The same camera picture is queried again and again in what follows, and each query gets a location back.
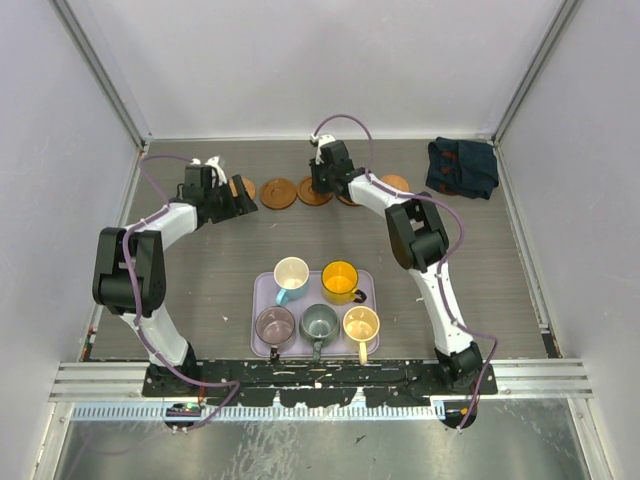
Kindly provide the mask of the brown wooden coaster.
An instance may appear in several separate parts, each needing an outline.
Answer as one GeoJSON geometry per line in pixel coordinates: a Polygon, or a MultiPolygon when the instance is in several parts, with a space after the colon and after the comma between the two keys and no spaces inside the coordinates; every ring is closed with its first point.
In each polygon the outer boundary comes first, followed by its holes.
{"type": "Polygon", "coordinates": [[[344,205],[347,205],[347,206],[352,206],[352,207],[359,207],[360,206],[358,203],[355,203],[352,200],[349,200],[348,198],[346,198],[344,196],[337,196],[337,199],[341,203],[343,203],[344,205]]]}
{"type": "Polygon", "coordinates": [[[298,198],[306,205],[321,206],[328,203],[332,198],[332,193],[317,193],[312,187],[312,177],[304,177],[296,187],[298,198]]]}
{"type": "Polygon", "coordinates": [[[285,178],[274,178],[265,182],[260,189],[262,204],[272,210],[290,207],[297,199],[296,185],[285,178]]]}

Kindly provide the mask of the woven rattan coaster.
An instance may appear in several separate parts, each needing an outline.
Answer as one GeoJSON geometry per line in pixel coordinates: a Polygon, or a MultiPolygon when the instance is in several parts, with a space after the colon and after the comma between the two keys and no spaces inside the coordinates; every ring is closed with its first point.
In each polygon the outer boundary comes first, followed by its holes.
{"type": "Polygon", "coordinates": [[[388,174],[382,176],[380,180],[401,192],[408,193],[410,191],[409,183],[400,175],[388,174]]]}
{"type": "MultiPolygon", "coordinates": [[[[244,189],[246,190],[249,198],[251,200],[254,200],[255,197],[256,197],[256,188],[255,188],[254,183],[251,180],[249,180],[249,179],[247,179],[245,177],[242,177],[241,180],[242,180],[244,189]]],[[[233,197],[237,197],[238,196],[238,190],[237,190],[233,180],[229,181],[229,187],[230,187],[232,196],[233,197]]]]}

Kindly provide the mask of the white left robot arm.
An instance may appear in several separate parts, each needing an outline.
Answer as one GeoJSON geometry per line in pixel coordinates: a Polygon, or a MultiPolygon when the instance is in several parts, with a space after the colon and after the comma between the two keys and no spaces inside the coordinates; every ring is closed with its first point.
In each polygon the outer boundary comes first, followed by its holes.
{"type": "Polygon", "coordinates": [[[165,251],[207,223],[220,223],[257,210],[239,175],[223,181],[206,167],[185,176],[182,195],[157,212],[123,228],[99,234],[92,295],[127,323],[144,346],[151,372],[164,377],[178,396],[198,387],[227,387],[200,379],[192,345],[178,332],[165,304],[165,251]]]}

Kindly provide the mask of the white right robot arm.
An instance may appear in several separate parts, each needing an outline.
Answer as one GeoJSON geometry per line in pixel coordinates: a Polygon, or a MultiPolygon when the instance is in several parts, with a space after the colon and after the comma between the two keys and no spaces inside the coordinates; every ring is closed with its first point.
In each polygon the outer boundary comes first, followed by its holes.
{"type": "Polygon", "coordinates": [[[484,361],[462,318],[450,280],[449,239],[434,199],[403,192],[363,167],[356,168],[345,143],[313,136],[312,188],[334,193],[384,218],[393,257],[417,284],[434,332],[438,379],[459,394],[480,381],[484,361]]]}

